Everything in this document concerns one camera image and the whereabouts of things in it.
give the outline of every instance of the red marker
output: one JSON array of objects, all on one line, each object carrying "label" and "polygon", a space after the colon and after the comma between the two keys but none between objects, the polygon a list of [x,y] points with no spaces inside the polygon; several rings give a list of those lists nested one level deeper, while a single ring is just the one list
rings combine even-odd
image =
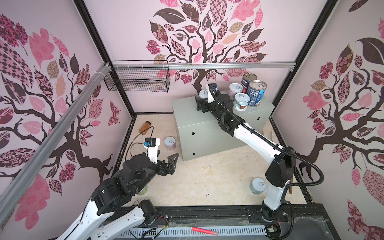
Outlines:
[{"label": "red marker", "polygon": [[198,228],[198,227],[191,227],[191,230],[195,231],[195,232],[202,232],[202,233],[206,233],[206,234],[217,236],[217,232],[214,232],[214,231],[211,231],[211,230],[207,230],[207,229],[202,229],[202,228]]}]

